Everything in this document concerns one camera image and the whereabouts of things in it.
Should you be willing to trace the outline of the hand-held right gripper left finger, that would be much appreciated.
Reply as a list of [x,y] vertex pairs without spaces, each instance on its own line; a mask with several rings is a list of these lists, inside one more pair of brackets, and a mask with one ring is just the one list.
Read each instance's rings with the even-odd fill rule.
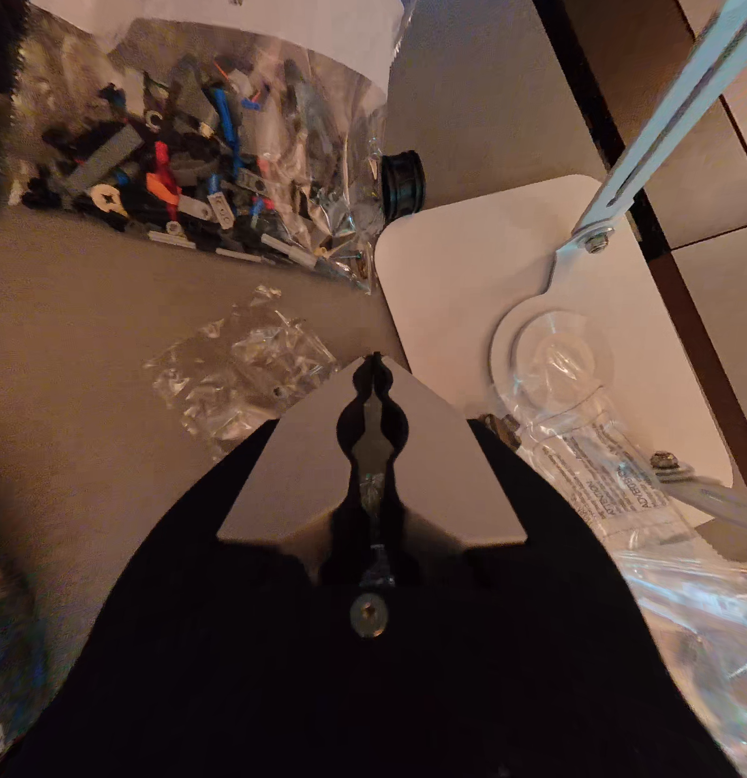
[[325,584],[360,585],[374,559],[355,448],[366,432],[374,357],[333,374],[285,412],[218,531],[276,550]]

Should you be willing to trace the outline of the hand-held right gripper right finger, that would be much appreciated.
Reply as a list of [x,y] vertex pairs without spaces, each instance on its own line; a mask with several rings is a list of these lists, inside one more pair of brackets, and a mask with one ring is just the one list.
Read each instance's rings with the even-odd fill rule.
[[390,446],[377,551],[394,585],[422,583],[468,550],[524,544],[527,533],[461,412],[380,354],[377,399]]

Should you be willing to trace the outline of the pile of clear parts bags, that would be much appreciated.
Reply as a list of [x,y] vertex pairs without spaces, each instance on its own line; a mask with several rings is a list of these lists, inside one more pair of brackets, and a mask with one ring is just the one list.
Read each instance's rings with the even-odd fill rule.
[[549,304],[523,307],[495,390],[514,411],[516,454],[559,494],[631,587],[665,665],[747,776],[747,566],[711,550],[683,507],[747,529],[747,497],[649,451],[609,391],[614,350],[594,322]]

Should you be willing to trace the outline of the small crumpled clear bag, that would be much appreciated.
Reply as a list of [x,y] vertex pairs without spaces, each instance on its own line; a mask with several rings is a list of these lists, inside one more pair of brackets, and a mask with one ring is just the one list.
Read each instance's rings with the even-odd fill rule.
[[257,287],[144,364],[154,394],[214,462],[340,371],[315,331],[282,311],[281,295]]

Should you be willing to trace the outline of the small black rubber tire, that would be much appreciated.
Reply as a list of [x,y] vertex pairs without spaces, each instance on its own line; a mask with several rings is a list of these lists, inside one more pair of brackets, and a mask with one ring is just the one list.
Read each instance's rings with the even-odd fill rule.
[[381,203],[385,224],[419,213],[426,201],[426,176],[417,151],[381,157]]

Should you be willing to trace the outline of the clear bag of mixed pieces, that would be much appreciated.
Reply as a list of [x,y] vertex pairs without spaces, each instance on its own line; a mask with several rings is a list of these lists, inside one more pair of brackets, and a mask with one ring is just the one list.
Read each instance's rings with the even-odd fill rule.
[[371,293],[414,2],[28,2],[12,200]]

